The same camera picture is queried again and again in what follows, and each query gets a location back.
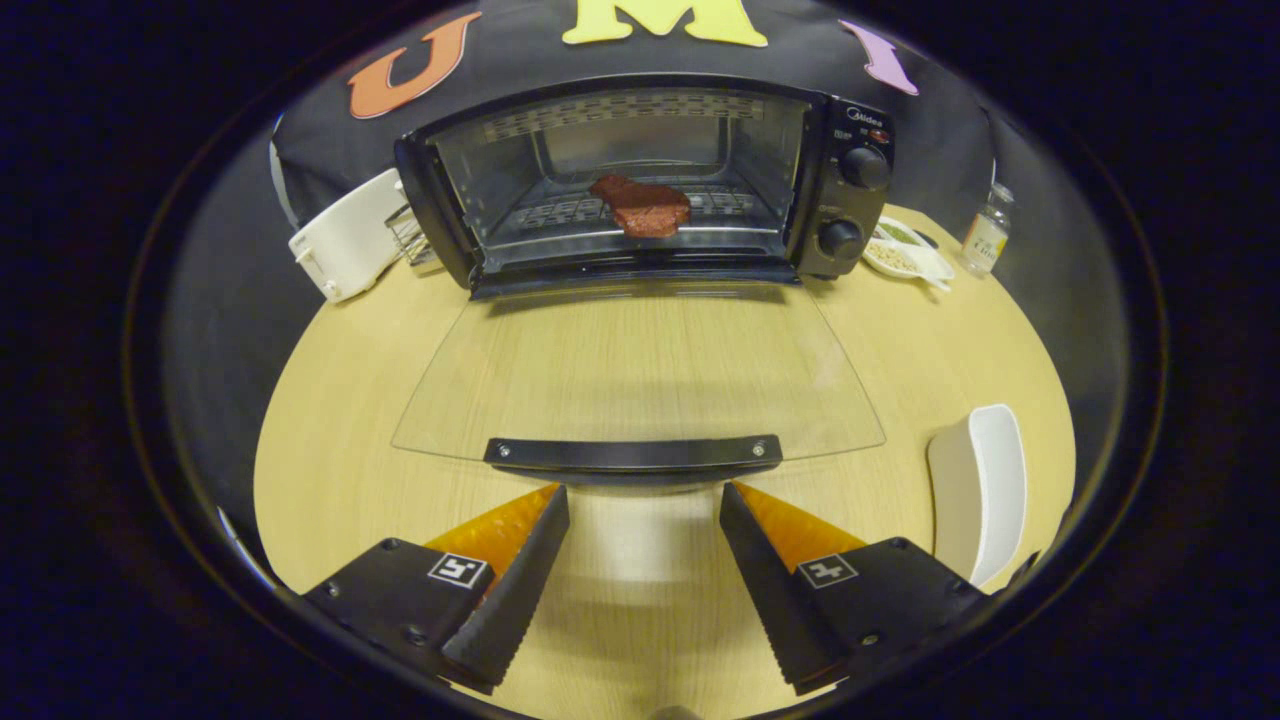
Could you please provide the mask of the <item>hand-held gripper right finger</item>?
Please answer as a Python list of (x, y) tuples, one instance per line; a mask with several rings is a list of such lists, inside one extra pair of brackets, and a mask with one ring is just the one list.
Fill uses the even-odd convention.
[(737, 480), (723, 488), (719, 525), (797, 694), (883, 680), (986, 606), (911, 541), (867, 543)]

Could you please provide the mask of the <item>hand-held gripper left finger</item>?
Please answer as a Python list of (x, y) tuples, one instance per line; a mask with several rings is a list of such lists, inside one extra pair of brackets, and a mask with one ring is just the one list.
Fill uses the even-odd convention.
[(566, 487), (544, 486), (425, 544), (387, 537), (305, 598), (416, 673), (490, 694), (524, 643), (568, 528)]

